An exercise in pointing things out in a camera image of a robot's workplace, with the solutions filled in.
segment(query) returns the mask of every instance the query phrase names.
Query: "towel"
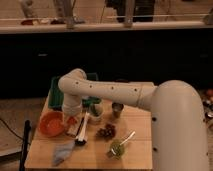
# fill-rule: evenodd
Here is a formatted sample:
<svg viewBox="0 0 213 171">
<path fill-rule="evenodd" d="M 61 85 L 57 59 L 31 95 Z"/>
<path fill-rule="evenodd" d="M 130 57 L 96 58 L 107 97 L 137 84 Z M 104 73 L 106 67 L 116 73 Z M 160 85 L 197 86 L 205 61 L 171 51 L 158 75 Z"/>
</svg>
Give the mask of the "towel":
<svg viewBox="0 0 213 171">
<path fill-rule="evenodd" d="M 58 166 L 66 158 L 68 158 L 75 146 L 75 141 L 68 144 L 57 145 L 53 152 L 52 166 Z"/>
</svg>

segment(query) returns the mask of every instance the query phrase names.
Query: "wooden table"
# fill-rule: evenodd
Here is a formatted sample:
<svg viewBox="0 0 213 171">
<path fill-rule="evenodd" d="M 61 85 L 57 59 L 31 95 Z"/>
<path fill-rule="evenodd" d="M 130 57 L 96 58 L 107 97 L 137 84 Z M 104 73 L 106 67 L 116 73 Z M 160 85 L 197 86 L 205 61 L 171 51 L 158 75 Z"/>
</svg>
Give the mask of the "wooden table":
<svg viewBox="0 0 213 171">
<path fill-rule="evenodd" d="M 102 100 L 103 117 L 99 125 L 87 125 L 88 141 L 85 146 L 74 147 L 70 157 L 57 167 L 52 167 L 54 147 L 72 140 L 63 134 L 54 138 L 47 138 L 36 128 L 28 156 L 25 162 L 26 169 L 152 169 L 151 148 L 151 118 L 148 111 L 124 106 L 121 117 L 114 119 L 112 116 L 112 102 Z M 44 115 L 48 108 L 48 98 L 41 113 Z M 96 132 L 104 128 L 106 123 L 116 127 L 115 138 L 123 138 L 135 131 L 135 136 L 125 144 L 125 154 L 121 159 L 108 158 L 110 141 L 95 138 Z"/>
</svg>

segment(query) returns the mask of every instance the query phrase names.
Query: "cable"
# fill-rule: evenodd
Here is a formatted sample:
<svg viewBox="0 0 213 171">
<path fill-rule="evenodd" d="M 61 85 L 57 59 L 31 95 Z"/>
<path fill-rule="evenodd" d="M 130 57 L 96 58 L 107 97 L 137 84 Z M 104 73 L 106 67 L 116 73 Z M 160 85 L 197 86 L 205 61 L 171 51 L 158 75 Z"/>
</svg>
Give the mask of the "cable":
<svg viewBox="0 0 213 171">
<path fill-rule="evenodd" d="M 24 139 L 19 136 L 18 134 L 16 134 L 10 127 L 9 125 L 0 117 L 0 121 L 2 121 L 2 123 L 7 127 L 7 129 L 13 134 L 15 135 L 17 138 L 21 139 L 22 141 L 24 141 Z"/>
</svg>

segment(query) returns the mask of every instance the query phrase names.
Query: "orange plate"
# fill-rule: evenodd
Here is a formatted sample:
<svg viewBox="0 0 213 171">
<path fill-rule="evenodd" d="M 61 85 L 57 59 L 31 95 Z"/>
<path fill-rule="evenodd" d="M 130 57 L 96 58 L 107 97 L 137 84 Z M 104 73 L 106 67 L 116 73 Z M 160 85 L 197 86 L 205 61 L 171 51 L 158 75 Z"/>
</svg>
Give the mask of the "orange plate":
<svg viewBox="0 0 213 171">
<path fill-rule="evenodd" d="M 51 111 L 46 113 L 40 120 L 39 130 L 47 137 L 54 137 L 62 132 L 65 128 L 62 124 L 63 113 L 61 111 Z"/>
</svg>

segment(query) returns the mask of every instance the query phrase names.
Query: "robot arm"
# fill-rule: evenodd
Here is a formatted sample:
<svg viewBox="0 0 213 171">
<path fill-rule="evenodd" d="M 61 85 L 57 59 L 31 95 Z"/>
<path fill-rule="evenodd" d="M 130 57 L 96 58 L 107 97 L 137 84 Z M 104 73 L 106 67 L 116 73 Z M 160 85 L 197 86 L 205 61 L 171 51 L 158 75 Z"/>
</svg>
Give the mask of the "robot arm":
<svg viewBox="0 0 213 171">
<path fill-rule="evenodd" d="M 167 81 L 158 87 L 86 80 L 75 69 L 59 80 L 65 114 L 81 112 L 81 97 L 95 96 L 151 111 L 154 171 L 209 171 L 204 111 L 189 84 Z"/>
</svg>

